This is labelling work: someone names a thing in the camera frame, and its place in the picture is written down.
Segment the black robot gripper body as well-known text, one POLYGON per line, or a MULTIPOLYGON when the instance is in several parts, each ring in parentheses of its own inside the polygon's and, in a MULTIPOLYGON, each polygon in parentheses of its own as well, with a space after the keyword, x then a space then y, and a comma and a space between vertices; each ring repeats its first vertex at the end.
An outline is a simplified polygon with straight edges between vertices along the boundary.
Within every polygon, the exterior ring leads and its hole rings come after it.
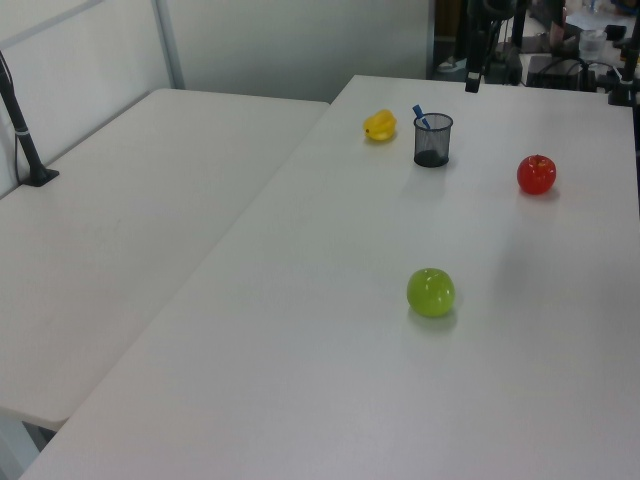
POLYGON ((487 47, 487 33, 482 30, 473 30, 469 34, 467 73, 469 75, 480 75, 485 62, 487 47))

